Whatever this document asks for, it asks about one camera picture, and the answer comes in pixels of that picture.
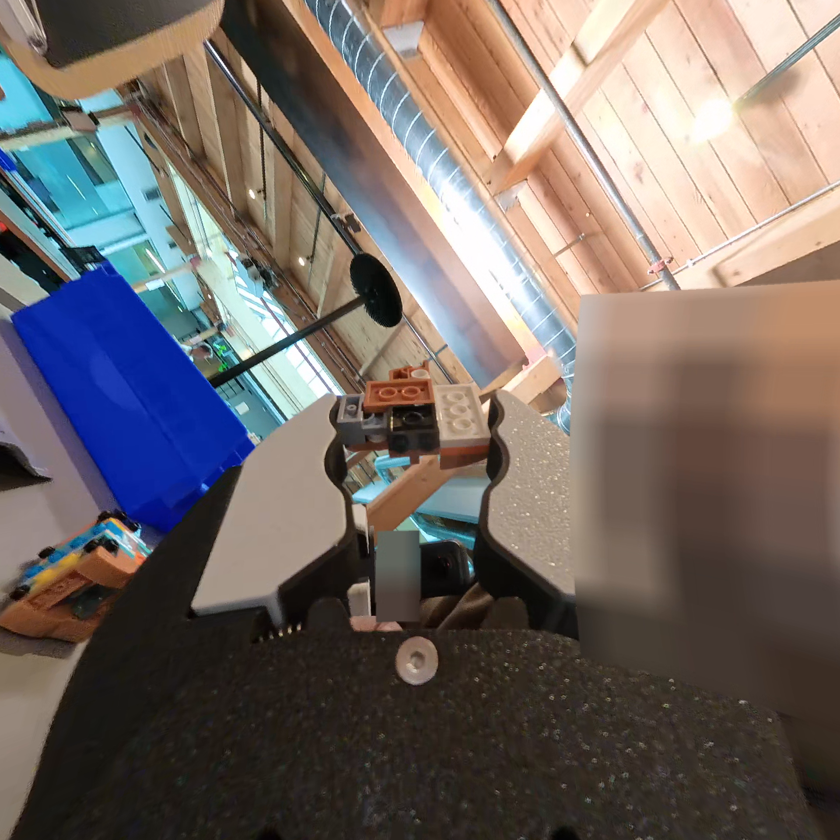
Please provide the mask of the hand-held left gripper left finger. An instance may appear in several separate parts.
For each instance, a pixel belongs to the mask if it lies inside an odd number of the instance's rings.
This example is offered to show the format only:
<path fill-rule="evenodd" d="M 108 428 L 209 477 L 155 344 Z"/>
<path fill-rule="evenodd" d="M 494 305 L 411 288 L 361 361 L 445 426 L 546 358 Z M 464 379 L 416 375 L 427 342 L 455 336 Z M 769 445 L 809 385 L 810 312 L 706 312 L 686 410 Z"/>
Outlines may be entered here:
<path fill-rule="evenodd" d="M 245 459 L 192 599 L 196 616 L 263 609 L 304 617 L 360 578 L 345 457 L 326 395 Z"/>

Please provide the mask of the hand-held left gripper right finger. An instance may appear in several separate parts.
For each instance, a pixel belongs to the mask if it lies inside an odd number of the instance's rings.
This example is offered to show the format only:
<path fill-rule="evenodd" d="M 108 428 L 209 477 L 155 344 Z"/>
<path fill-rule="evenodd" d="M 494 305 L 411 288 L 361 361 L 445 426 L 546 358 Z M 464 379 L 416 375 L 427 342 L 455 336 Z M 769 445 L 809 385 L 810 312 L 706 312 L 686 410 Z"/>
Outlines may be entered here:
<path fill-rule="evenodd" d="M 495 596 L 572 601 L 571 438 L 508 391 L 491 397 L 488 424 L 477 580 Z"/>

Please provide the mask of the small brown brick assembly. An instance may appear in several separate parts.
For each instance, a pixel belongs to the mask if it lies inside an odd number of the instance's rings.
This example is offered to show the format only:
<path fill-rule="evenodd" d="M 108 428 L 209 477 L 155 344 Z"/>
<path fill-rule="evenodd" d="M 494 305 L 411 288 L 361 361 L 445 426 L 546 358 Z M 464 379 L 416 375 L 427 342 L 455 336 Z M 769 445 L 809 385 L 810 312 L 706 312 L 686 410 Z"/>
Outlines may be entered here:
<path fill-rule="evenodd" d="M 468 460 L 487 458 L 490 429 L 473 381 L 415 381 L 410 372 L 429 363 L 392 369 L 386 379 L 369 381 L 360 394 L 342 395 L 333 425 L 353 453 L 386 450 L 412 464 L 425 455 Z"/>

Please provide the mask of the grey desk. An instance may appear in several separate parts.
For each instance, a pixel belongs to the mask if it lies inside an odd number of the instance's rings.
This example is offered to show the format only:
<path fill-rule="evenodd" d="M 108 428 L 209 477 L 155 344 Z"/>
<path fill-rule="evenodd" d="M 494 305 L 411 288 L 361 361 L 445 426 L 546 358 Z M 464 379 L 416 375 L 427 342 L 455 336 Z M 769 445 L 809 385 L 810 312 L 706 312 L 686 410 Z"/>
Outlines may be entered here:
<path fill-rule="evenodd" d="M 89 524 L 116 502 L 46 381 L 2 310 L 2 417 L 48 481 L 2 478 L 2 595 L 39 550 Z M 1 830 L 14 831 L 56 709 L 85 644 L 2 630 Z"/>

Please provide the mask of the blue plastic bin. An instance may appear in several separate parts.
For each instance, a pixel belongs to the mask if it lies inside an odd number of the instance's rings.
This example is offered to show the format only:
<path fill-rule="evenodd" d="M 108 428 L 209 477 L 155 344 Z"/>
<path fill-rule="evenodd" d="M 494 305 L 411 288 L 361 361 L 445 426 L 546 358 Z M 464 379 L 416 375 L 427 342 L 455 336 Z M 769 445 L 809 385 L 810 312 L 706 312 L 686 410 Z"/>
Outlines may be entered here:
<path fill-rule="evenodd" d="M 110 264 L 12 323 L 119 508 L 171 531 L 254 450 L 235 412 Z"/>

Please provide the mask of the multicoloured brick model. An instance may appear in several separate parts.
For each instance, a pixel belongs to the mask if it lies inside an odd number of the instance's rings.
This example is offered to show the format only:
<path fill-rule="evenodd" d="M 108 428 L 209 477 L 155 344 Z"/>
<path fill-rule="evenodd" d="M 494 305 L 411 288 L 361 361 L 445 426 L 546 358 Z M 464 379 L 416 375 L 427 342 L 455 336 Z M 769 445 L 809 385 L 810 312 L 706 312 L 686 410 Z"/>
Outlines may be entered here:
<path fill-rule="evenodd" d="M 88 528 L 42 549 L 2 605 L 1 628 L 35 639 L 89 639 L 151 548 L 141 525 L 120 509 L 101 511 Z"/>

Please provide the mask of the black floor lamp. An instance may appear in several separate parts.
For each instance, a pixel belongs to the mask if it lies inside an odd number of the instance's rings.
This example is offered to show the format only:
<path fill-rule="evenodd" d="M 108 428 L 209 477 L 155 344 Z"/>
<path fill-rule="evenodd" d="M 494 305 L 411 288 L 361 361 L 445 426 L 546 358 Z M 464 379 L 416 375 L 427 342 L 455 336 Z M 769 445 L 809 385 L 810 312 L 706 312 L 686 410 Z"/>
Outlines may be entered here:
<path fill-rule="evenodd" d="M 356 293 L 355 298 L 246 360 L 216 373 L 208 380 L 210 386 L 214 389 L 222 387 L 359 308 L 383 328 L 392 329 L 400 323 L 403 319 L 402 297 L 394 279 L 380 260 L 366 253 L 355 255 L 350 262 L 350 280 Z"/>

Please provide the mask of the instruction booklet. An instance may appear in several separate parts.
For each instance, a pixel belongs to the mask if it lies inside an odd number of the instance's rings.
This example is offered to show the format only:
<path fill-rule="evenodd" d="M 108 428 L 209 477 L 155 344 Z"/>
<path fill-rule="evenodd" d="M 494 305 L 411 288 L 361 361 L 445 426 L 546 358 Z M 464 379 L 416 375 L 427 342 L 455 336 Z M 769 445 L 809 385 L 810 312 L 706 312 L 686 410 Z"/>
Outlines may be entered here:
<path fill-rule="evenodd" d="M 1 443 L 1 492 L 36 487 L 52 480 L 44 470 L 30 462 L 21 447 Z"/>

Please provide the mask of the ceiling spot light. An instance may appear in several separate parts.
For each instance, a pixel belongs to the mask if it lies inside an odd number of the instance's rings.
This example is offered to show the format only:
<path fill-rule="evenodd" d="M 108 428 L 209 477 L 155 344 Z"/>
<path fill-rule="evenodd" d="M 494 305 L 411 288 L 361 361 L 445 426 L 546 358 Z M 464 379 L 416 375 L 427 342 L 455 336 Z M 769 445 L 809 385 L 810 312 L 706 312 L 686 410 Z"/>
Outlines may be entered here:
<path fill-rule="evenodd" d="M 690 132 L 691 142 L 702 144 L 722 136 L 732 126 L 734 108 L 725 98 L 711 99 L 703 103 L 695 115 Z"/>

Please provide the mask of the silver spiral air duct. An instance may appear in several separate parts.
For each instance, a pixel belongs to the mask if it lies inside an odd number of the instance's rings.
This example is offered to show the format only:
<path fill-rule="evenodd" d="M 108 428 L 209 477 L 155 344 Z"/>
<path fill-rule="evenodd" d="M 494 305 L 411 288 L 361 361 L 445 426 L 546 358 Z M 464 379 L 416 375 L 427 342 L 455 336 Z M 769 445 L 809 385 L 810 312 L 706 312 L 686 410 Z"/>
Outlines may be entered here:
<path fill-rule="evenodd" d="M 387 123 L 395 139 L 468 245 L 477 248 L 486 268 L 537 343 L 558 365 L 566 397 L 554 425 L 571 433 L 571 387 L 574 382 L 576 339 L 571 316 L 562 313 L 561 300 L 550 289 L 524 247 L 518 244 L 501 210 L 481 195 L 475 175 L 452 140 L 445 138 L 428 107 L 420 104 L 386 52 L 358 4 L 306 1 L 343 67 L 363 88 L 368 101 Z"/>

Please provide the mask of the rectangular metal air duct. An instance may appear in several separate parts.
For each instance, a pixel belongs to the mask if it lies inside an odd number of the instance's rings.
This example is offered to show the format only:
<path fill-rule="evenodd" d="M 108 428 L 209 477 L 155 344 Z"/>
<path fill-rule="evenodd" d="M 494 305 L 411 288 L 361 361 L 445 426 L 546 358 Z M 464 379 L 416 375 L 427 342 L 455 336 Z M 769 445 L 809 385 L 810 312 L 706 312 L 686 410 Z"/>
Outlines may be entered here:
<path fill-rule="evenodd" d="M 346 2 L 226 2 L 222 29 L 454 356 L 485 386 L 527 355 L 405 151 L 431 133 Z"/>

